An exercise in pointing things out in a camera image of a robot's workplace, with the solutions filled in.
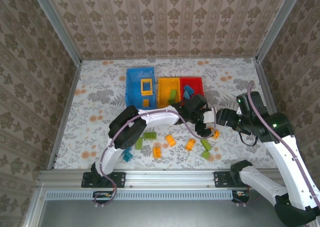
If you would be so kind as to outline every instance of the wall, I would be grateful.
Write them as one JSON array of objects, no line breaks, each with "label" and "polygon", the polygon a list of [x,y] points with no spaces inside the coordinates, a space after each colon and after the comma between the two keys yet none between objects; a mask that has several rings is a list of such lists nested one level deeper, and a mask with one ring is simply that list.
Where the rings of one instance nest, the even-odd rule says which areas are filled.
[{"label": "wall", "polygon": [[297,1],[262,64],[320,187],[320,0]]},{"label": "wall", "polygon": [[283,0],[51,0],[83,59],[253,56]]},{"label": "wall", "polygon": [[0,226],[18,226],[75,72],[37,0],[0,0]]}]

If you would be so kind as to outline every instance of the toy block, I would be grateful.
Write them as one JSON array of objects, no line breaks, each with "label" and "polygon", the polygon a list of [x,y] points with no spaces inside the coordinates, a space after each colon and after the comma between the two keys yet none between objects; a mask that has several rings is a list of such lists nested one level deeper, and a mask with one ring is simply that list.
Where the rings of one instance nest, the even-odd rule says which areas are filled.
[{"label": "toy block", "polygon": [[125,162],[129,162],[134,156],[128,152],[123,156],[123,159],[125,160]]},{"label": "toy block", "polygon": [[220,132],[216,129],[214,131],[214,135],[212,136],[212,138],[216,140],[216,139],[218,139],[219,135],[220,135]]},{"label": "toy block", "polygon": [[172,104],[174,104],[175,102],[176,102],[176,101],[175,101],[174,99],[169,99],[169,100],[168,100],[168,104],[169,104],[169,105],[172,105]]},{"label": "toy block", "polygon": [[165,137],[165,139],[166,139],[166,141],[168,142],[168,144],[170,145],[170,147],[176,145],[176,141],[175,141],[175,139],[172,137],[171,134],[168,134],[168,135]]},{"label": "toy block", "polygon": [[170,92],[170,100],[175,100],[176,99],[176,95],[177,95],[177,90],[176,89],[172,89]]},{"label": "toy block", "polygon": [[153,158],[160,159],[161,158],[161,147],[153,148]]},{"label": "toy block", "polygon": [[183,93],[183,98],[190,100],[190,95],[189,95],[188,91],[185,91]]},{"label": "toy block", "polygon": [[152,96],[152,78],[141,79],[141,95]]},{"label": "toy block", "polygon": [[135,149],[136,150],[142,150],[142,142],[143,142],[143,138],[139,137],[138,140],[135,143]]},{"label": "toy block", "polygon": [[126,153],[130,152],[131,150],[132,150],[131,147],[130,147],[130,148],[126,148],[126,149],[122,152],[122,154],[126,154]]},{"label": "toy block", "polygon": [[194,147],[195,143],[196,143],[195,139],[193,139],[193,138],[189,139],[189,142],[186,144],[185,149],[187,151],[191,151],[192,148]]},{"label": "toy block", "polygon": [[142,107],[149,107],[149,100],[148,99],[144,99],[142,101]]},{"label": "toy block", "polygon": [[206,151],[206,150],[203,151],[202,154],[201,154],[201,157],[206,159],[206,160],[209,159],[209,156],[210,156],[210,153],[208,151]]},{"label": "toy block", "polygon": [[189,95],[192,95],[195,92],[189,85],[184,86],[183,89],[188,91]]},{"label": "toy block", "polygon": [[145,132],[143,134],[143,138],[145,140],[156,140],[157,139],[157,133],[156,132]]},{"label": "toy block", "polygon": [[201,139],[200,140],[201,144],[203,145],[203,147],[205,148],[206,151],[211,150],[211,145],[208,143],[208,141],[206,139]]}]

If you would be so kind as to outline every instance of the orange bin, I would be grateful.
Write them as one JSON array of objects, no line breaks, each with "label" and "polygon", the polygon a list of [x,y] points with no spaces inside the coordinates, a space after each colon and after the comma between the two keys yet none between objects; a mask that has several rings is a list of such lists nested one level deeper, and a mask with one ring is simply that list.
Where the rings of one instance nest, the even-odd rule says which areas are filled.
[{"label": "orange bin", "polygon": [[169,105],[171,90],[176,90],[175,102],[181,101],[180,78],[159,78],[158,79],[158,108],[165,108]]}]

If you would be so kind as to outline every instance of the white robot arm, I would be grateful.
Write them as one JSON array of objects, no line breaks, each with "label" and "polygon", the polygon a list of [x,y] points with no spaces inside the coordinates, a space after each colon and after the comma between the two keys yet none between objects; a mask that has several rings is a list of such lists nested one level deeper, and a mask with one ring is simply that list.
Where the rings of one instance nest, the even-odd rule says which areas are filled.
[{"label": "white robot arm", "polygon": [[253,134],[256,140],[259,138],[274,158],[286,185],[284,187],[275,183],[261,174],[250,162],[243,160],[231,166],[230,175],[235,186],[244,183],[258,191],[274,206],[277,215],[286,226],[295,227],[307,224],[316,216],[320,216],[319,189],[314,184],[299,154],[296,138],[288,119],[281,113],[269,115],[258,92],[251,92],[251,96],[263,119],[295,152],[296,158],[299,158],[315,195],[311,194],[289,150],[258,120],[246,94],[237,97],[240,111],[221,109],[216,116],[208,108],[207,100],[199,94],[186,102],[175,103],[163,109],[137,110],[134,106],[127,107],[110,124],[107,150],[102,154],[101,160],[92,165],[92,174],[100,178],[110,174],[122,152],[134,145],[146,128],[177,125],[187,121],[195,124],[198,135],[208,137],[212,132],[206,127],[206,123],[215,122],[239,132],[241,141],[243,141],[241,133]]}]

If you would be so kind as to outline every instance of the white table surface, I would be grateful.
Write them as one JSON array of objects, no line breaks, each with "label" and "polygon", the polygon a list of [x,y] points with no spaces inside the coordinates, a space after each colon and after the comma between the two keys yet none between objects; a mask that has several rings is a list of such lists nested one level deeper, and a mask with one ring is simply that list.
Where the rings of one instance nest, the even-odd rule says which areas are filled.
[{"label": "white table surface", "polygon": [[[209,106],[218,110],[237,110],[236,96],[246,92],[250,80],[255,91],[262,89],[251,58],[212,59],[136,59],[90,60],[82,62],[80,79],[72,101],[67,124],[59,148],[55,169],[87,169],[100,158],[106,147],[109,124],[125,108],[126,71],[132,67],[154,67],[156,90],[159,77],[201,76],[204,96]],[[184,125],[159,126],[146,129],[157,132],[157,140],[144,140],[143,149],[132,147],[133,159],[118,160],[116,169],[228,169],[230,165],[248,160],[257,168],[276,168],[267,149],[260,143],[254,147],[240,142],[237,132],[217,126],[218,139],[210,138],[212,149],[209,161],[201,157],[204,151],[200,140],[192,151],[185,150],[191,134]],[[171,134],[174,147],[168,147],[165,136]],[[252,143],[254,138],[244,136]],[[153,158],[153,147],[162,147],[162,158]]]}]

